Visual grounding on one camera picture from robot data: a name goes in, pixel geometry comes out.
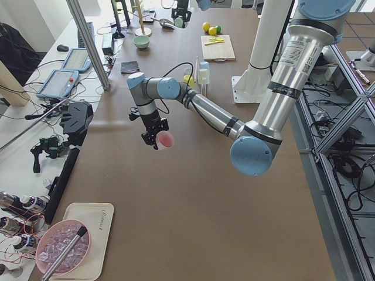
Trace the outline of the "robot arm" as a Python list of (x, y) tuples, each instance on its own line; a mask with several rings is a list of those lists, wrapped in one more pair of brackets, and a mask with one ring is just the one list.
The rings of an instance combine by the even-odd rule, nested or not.
[(172, 77), (151, 78), (142, 72), (127, 78), (138, 111), (129, 117), (141, 118), (146, 129), (141, 135), (144, 142), (156, 150), (162, 149), (161, 136), (167, 133), (168, 122), (160, 116), (155, 102), (177, 100), (233, 140), (230, 159), (239, 172), (261, 175), (270, 168), (282, 144), (282, 128), (321, 50), (340, 40), (353, 5), (353, 1), (299, 1), (288, 28), (289, 42), (252, 120), (241, 121), (184, 82)]

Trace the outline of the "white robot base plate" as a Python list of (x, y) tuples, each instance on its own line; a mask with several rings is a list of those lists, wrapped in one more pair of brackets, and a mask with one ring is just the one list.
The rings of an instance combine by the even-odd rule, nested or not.
[(260, 77), (232, 76), (231, 85), (235, 104), (260, 103), (264, 96)]

